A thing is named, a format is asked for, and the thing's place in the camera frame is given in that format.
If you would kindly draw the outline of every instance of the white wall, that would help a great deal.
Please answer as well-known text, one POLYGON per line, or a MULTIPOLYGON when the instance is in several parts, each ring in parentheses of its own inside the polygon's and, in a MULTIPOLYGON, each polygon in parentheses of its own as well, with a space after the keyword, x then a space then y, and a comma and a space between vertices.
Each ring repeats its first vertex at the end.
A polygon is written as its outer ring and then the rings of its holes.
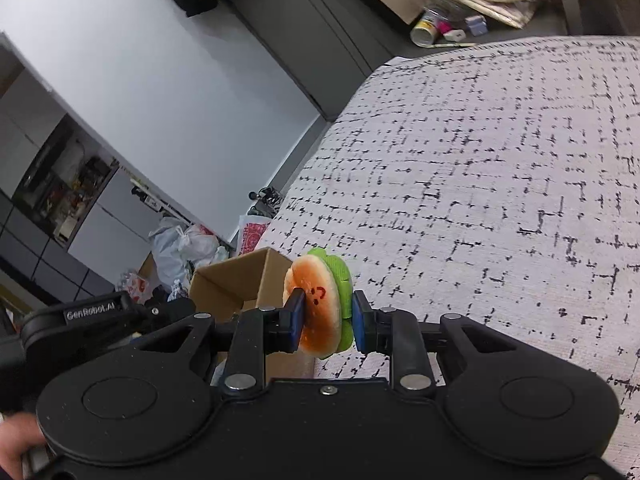
POLYGON ((92 134, 225 238, 318 117, 222 5, 187 19, 172 0, 0 0, 0 30, 92 134))

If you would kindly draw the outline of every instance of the pink object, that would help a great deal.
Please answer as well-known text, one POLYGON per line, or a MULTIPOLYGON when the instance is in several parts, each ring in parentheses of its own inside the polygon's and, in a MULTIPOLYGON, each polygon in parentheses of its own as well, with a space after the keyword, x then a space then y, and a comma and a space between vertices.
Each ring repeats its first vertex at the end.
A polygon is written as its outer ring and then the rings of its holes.
POLYGON ((450 30, 453 30, 453 27, 449 25, 449 22, 444 22, 443 20, 438 20, 438 24, 436 25, 436 28, 438 29, 438 32, 443 36, 450 30))

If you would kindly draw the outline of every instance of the cardboard box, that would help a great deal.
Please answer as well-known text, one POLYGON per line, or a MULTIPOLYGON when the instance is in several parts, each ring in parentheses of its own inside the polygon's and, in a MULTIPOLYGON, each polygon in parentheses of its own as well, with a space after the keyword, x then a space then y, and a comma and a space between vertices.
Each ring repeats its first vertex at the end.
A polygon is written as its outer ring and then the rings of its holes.
MULTIPOLYGON (((209 312, 216 321, 229 321, 241 310, 258 306, 282 307, 284 276, 291 261, 271 248, 242 254, 199 268, 189 297, 198 312, 209 312)), ((267 381, 274 377, 311 378, 315 359, 301 351, 277 352, 265 359, 267 381)))

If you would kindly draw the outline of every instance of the patterned fabric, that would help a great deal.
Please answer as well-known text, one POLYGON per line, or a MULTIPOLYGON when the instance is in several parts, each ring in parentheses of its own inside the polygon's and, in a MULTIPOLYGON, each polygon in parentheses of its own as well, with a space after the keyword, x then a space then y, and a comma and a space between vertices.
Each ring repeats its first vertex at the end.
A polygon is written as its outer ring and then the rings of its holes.
MULTIPOLYGON (((459 312, 603 377, 605 458, 640 478, 640 40, 545 38, 388 64, 262 237, 345 259, 375 308, 459 312)), ((316 375, 387 374, 355 348, 316 375)))

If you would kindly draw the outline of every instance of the human hand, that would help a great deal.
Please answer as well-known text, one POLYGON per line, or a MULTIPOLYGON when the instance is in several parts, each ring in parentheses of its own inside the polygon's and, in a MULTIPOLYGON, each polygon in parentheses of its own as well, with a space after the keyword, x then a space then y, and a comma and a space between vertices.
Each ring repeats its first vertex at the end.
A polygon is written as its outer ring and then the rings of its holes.
POLYGON ((45 443, 35 415, 7 417, 0 423, 0 467, 14 480, 22 480, 22 454, 45 443))

